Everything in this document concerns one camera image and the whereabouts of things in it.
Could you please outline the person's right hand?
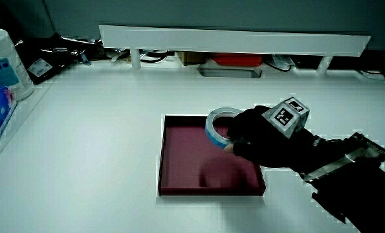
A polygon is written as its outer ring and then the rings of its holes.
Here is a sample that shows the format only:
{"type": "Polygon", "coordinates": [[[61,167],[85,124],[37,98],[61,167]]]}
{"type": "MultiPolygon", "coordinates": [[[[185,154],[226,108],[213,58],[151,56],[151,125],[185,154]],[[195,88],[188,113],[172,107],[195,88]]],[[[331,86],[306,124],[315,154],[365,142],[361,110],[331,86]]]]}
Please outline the person's right hand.
{"type": "Polygon", "coordinates": [[[308,173],[320,167],[320,155],[313,146],[318,137],[303,129],[288,139],[262,116],[269,109],[257,105],[235,116],[227,132],[235,142],[224,151],[268,168],[308,173]]]}

